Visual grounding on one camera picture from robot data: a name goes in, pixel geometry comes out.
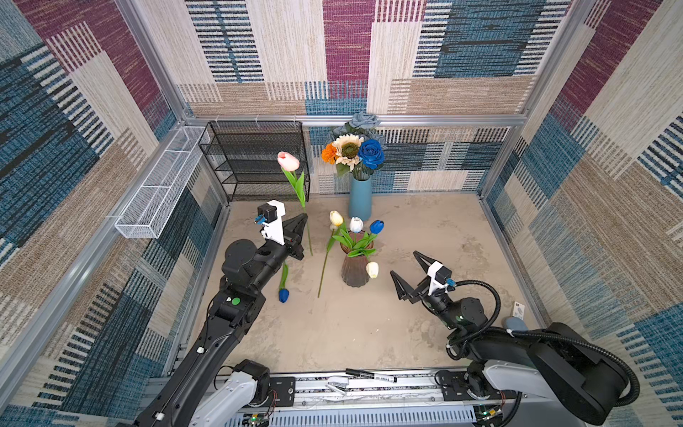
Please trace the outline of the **light blue tulip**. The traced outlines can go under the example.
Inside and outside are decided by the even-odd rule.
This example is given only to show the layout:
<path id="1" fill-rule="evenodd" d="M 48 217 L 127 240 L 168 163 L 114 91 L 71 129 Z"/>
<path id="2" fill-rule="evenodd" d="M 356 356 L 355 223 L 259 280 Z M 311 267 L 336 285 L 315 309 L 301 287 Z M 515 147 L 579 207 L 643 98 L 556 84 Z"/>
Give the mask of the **light blue tulip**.
<path id="1" fill-rule="evenodd" d="M 330 253 L 331 249 L 333 248 L 334 243 L 336 242 L 335 237 L 336 237 L 336 232 L 333 231 L 331 233 L 329 239 L 327 240 L 327 245 L 325 246 L 325 258 L 323 261 L 321 275 L 320 275 L 320 281 L 319 281 L 319 285 L 318 285 L 318 297 L 321 297 L 322 288 L 323 288 L 324 279 L 325 279 L 325 270 L 327 269 L 327 260 L 329 258 L 329 253 Z"/>

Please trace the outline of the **yellow white tulip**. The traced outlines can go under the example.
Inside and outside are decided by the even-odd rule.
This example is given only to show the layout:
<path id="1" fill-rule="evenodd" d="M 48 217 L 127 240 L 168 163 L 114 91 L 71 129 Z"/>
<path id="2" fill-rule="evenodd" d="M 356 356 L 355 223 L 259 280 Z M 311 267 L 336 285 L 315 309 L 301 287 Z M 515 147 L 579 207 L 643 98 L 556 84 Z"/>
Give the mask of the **yellow white tulip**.
<path id="1" fill-rule="evenodd" d="M 344 247 L 352 249 L 354 243 L 341 214 L 337 211 L 331 211 L 329 219 L 331 222 L 331 237 L 327 243 L 327 253 L 331 251 L 334 242 L 341 243 Z"/>

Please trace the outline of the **dark red glass vase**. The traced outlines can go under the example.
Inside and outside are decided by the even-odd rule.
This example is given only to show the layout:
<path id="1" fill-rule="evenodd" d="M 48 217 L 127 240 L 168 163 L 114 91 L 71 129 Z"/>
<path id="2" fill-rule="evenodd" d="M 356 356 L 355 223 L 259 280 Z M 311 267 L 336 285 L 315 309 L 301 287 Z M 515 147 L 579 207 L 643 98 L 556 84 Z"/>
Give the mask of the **dark red glass vase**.
<path id="1" fill-rule="evenodd" d="M 361 288 L 368 283 L 370 277 L 366 271 L 369 263 L 368 257 L 372 256 L 376 236 L 368 231 L 347 231 L 343 229 L 336 239 L 343 251 L 345 259 L 341 267 L 341 277 L 347 286 Z"/>

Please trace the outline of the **cream white tulip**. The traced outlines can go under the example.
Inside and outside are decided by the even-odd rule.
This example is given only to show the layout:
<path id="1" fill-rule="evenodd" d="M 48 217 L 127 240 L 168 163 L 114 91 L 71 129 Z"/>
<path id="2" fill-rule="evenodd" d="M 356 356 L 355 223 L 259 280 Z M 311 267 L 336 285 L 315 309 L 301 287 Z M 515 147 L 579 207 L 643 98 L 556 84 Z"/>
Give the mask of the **cream white tulip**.
<path id="1" fill-rule="evenodd" d="M 362 249 L 366 245 L 367 233 L 363 230 L 364 222 L 359 217 L 352 217 L 348 226 L 348 231 L 353 244 L 353 250 Z"/>

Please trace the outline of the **pink tulip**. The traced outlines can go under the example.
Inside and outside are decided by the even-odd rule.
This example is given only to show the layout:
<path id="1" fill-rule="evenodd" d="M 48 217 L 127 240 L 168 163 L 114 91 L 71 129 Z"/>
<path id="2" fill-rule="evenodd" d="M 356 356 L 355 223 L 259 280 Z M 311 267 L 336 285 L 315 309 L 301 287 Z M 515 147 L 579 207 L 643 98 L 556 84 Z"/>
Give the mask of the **pink tulip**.
<path id="1" fill-rule="evenodd" d="M 305 172 L 301 172 L 300 174 L 297 173 L 301 165 L 300 160 L 286 151 L 280 151 L 277 155 L 277 163 L 279 163 L 283 174 L 286 176 L 286 179 L 289 181 L 293 190 L 295 191 L 296 197 L 302 207 L 302 211 L 307 213 L 307 196 L 305 193 L 306 175 Z"/>

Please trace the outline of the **light blue ceramic vase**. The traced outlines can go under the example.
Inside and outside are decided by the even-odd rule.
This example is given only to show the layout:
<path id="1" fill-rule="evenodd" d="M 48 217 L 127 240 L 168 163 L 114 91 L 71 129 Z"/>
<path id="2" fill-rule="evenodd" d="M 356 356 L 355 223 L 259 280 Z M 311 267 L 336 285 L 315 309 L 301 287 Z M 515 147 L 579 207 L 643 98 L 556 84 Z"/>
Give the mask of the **light blue ceramic vase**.
<path id="1" fill-rule="evenodd" d="M 370 219 L 373 206 L 373 185 L 372 179 L 368 178 L 359 181 L 352 178 L 350 182 L 349 215 L 357 217 L 363 222 Z"/>

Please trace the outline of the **cream sunflower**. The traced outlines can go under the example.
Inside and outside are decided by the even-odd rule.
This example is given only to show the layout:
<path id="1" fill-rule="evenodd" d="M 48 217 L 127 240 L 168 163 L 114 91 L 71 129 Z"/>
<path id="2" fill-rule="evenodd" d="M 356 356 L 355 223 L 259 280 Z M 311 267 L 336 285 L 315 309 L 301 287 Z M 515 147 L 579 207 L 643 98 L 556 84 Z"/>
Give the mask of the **cream sunflower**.
<path id="1" fill-rule="evenodd" d="M 348 174 L 360 164 L 359 151 L 364 140 L 358 135 L 341 135 L 332 142 L 337 174 Z"/>

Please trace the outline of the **deep blue rose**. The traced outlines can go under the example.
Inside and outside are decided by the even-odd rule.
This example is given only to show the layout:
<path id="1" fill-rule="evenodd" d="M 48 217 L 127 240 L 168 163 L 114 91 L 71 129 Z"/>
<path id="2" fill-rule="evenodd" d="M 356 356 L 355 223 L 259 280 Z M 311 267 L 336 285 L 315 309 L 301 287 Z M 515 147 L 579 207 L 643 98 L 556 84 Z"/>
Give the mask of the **deep blue rose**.
<path id="1" fill-rule="evenodd" d="M 368 140 L 359 149 L 360 163 L 355 169 L 355 178 L 359 181 L 368 180 L 385 161 L 383 147 L 377 140 Z"/>

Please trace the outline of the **dusty blue rose bouquet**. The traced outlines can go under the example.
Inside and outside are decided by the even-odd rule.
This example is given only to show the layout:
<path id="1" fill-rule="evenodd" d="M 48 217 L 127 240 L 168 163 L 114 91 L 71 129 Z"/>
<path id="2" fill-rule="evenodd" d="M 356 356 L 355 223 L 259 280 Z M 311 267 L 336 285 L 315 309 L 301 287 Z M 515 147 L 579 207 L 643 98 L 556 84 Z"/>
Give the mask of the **dusty blue rose bouquet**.
<path id="1" fill-rule="evenodd" d="M 334 126 L 329 133 L 329 142 L 333 142 L 338 137 L 343 135 L 357 135 L 364 137 L 366 140 L 376 140 L 384 149 L 386 146 L 386 138 L 378 130 L 382 120 L 377 115 L 359 112 L 351 117 L 341 126 Z"/>

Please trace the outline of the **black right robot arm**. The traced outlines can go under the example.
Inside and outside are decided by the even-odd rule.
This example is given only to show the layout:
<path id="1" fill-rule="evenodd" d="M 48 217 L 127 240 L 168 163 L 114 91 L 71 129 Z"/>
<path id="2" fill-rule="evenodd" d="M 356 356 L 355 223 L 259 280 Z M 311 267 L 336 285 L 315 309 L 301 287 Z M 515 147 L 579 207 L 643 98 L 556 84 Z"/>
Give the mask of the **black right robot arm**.
<path id="1" fill-rule="evenodd" d="M 398 299 L 418 302 L 449 330 L 446 354 L 467 359 L 464 376 L 473 398 L 492 391 L 532 394 L 560 403 L 590 425 L 601 425 L 615 407 L 633 404 L 640 381 L 633 369 L 609 350 L 555 322 L 546 329 L 496 325 L 502 309 L 497 290 L 482 280 L 455 281 L 452 272 L 420 252 L 414 258 L 425 273 L 411 286 L 391 272 Z"/>

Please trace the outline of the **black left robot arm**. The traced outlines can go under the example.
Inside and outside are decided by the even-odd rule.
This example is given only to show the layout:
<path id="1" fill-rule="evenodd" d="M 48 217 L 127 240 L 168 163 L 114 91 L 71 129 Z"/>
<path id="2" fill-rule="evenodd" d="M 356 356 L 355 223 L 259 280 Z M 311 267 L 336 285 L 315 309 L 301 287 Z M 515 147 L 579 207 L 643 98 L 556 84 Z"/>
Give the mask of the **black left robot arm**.
<path id="1" fill-rule="evenodd" d="M 231 243 L 222 265 L 220 290 L 206 313 L 194 345 L 156 398 L 133 421 L 134 426 L 188 426 L 222 363 L 259 316 L 263 288 L 288 257 L 302 260 L 302 238 L 308 215 L 284 221 L 284 244 L 267 240 L 261 247 L 249 239 Z"/>

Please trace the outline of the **black marker pen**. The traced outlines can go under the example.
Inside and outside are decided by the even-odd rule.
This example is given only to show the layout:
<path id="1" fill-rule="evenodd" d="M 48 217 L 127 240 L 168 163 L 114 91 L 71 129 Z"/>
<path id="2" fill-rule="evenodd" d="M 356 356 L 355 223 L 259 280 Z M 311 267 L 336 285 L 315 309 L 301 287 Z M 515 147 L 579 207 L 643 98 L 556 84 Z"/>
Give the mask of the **black marker pen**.
<path id="1" fill-rule="evenodd" d="M 375 373 L 375 372 L 362 370 L 362 369 L 346 368 L 345 374 L 352 377 L 352 378 L 357 378 L 357 379 L 377 380 L 377 381 L 383 381 L 383 382 L 387 382 L 387 383 L 391 383 L 391 384 L 396 384 L 396 382 L 398 382 L 398 378 L 395 377 L 394 375 L 385 375 L 385 374 Z"/>

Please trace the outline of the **blue grey round object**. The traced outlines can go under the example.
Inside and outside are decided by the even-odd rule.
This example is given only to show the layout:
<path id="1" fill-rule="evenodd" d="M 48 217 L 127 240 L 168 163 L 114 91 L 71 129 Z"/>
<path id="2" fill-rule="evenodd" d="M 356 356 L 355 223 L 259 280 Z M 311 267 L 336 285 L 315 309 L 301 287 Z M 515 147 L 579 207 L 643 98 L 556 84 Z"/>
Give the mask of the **blue grey round object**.
<path id="1" fill-rule="evenodd" d="M 503 326 L 505 329 L 510 329 L 512 331 L 528 331 L 528 326 L 517 317 L 508 317 L 503 321 Z"/>

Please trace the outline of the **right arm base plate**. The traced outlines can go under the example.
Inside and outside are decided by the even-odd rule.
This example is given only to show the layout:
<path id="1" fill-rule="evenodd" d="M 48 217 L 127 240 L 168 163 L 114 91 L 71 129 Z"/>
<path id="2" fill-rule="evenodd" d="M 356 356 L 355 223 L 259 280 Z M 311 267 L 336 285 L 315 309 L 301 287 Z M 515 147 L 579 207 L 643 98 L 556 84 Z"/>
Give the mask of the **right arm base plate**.
<path id="1" fill-rule="evenodd" d="M 482 373 L 467 370 L 439 370 L 434 381 L 444 401 L 515 400 L 517 391 L 501 391 L 487 382 Z"/>

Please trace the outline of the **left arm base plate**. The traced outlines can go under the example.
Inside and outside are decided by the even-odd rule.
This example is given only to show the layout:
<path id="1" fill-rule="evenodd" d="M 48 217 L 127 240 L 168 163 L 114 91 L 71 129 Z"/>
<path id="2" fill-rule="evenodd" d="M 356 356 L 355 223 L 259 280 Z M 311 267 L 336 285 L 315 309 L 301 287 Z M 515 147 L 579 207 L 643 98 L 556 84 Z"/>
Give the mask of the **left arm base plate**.
<path id="1" fill-rule="evenodd" d="M 257 384 L 252 404 L 262 408 L 293 407 L 295 405 L 296 378 L 275 376 Z"/>

